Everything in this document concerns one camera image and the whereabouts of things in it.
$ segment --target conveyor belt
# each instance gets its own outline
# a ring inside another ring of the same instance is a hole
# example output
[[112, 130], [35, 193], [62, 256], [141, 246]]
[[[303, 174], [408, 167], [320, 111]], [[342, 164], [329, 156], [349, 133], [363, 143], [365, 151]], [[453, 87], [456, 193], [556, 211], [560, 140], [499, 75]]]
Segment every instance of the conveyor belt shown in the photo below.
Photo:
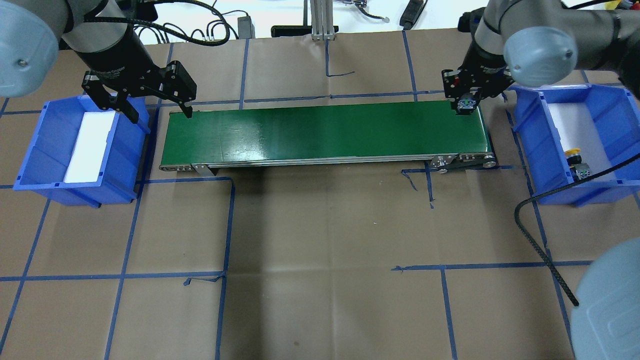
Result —
[[165, 171], [493, 155], [482, 115], [448, 101], [172, 113]]

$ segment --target white floor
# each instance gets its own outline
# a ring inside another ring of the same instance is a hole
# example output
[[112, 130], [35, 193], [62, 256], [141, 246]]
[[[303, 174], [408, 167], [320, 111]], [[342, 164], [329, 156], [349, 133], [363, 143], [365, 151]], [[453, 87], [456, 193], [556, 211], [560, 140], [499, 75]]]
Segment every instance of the white floor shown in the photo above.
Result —
[[[564, 0], [569, 5], [583, 3], [586, 0]], [[397, 31], [402, 28], [399, 25], [400, 16], [406, 7], [408, 0], [369, 0], [368, 11], [371, 14], [388, 17], [391, 21], [384, 23], [381, 20], [373, 20], [364, 17], [353, 5], [344, 5], [334, 2], [333, 23], [340, 27], [343, 33], [374, 33], [379, 31]], [[486, 6], [488, 0], [429, 0], [424, 13], [420, 17], [415, 29], [446, 29], [455, 28], [458, 19], [463, 12], [469, 12]], [[274, 25], [302, 25], [303, 0], [219, 0], [215, 7], [220, 12], [232, 10], [244, 10], [252, 17], [255, 26], [255, 36], [258, 38], [271, 37], [271, 27]], [[180, 26], [187, 34], [194, 29], [204, 30], [207, 24], [215, 18], [206, 9], [191, 4], [169, 3], [156, 6], [159, 24], [171, 22]], [[237, 18], [243, 13], [231, 13], [225, 18], [234, 27]], [[216, 38], [223, 36], [223, 28], [216, 28]], [[150, 31], [144, 31], [141, 35], [144, 44], [155, 44], [156, 38]], [[181, 40], [172, 37], [172, 42]]]

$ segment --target light blue joint cover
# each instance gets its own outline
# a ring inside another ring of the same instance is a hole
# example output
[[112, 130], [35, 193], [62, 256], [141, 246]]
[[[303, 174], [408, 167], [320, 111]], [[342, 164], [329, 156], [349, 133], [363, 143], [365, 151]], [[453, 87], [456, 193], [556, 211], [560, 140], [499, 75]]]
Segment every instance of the light blue joint cover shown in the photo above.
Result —
[[525, 28], [504, 44], [504, 59], [517, 83], [529, 87], [551, 85], [575, 69], [578, 45], [556, 28]]
[[0, 96], [38, 90], [58, 59], [58, 41], [34, 13], [0, 0]]
[[640, 359], [640, 238], [607, 251], [587, 269], [571, 313], [577, 360]]

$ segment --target blue box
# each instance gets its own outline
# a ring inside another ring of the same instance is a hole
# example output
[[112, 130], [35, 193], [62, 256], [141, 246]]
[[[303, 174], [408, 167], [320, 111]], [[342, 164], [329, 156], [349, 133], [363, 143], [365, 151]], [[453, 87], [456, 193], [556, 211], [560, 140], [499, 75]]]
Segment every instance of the blue box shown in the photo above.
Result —
[[31, 190], [63, 205], [130, 203], [136, 198], [138, 164], [150, 131], [144, 98], [129, 100], [140, 119], [132, 124], [115, 114], [97, 181], [90, 183], [65, 183], [64, 178], [84, 114], [103, 111], [86, 95], [45, 103], [13, 189]]
[[[627, 89], [602, 85], [512, 88], [518, 94], [514, 130], [520, 134], [536, 195], [573, 183], [564, 155], [566, 149], [563, 150], [566, 142], [563, 144], [559, 129], [565, 131], [564, 139], [571, 136], [564, 130], [567, 125], [560, 124], [563, 120], [552, 116], [553, 108], [556, 106], [586, 106], [583, 115], [590, 116], [591, 120], [577, 116], [583, 119], [583, 125], [575, 122], [572, 125], [573, 130], [576, 133], [586, 133], [587, 128], [595, 127], [594, 142], [598, 144], [594, 146], [594, 151], [597, 152], [596, 148], [599, 146], [602, 156], [606, 157], [605, 160], [609, 164], [601, 168], [592, 167], [593, 174], [640, 152], [640, 112], [634, 96]], [[589, 161], [590, 159], [585, 159], [583, 155], [583, 162], [589, 164]], [[616, 202], [640, 191], [640, 161], [619, 169], [605, 181], [599, 180], [551, 195], [541, 199], [540, 203], [584, 206]]]

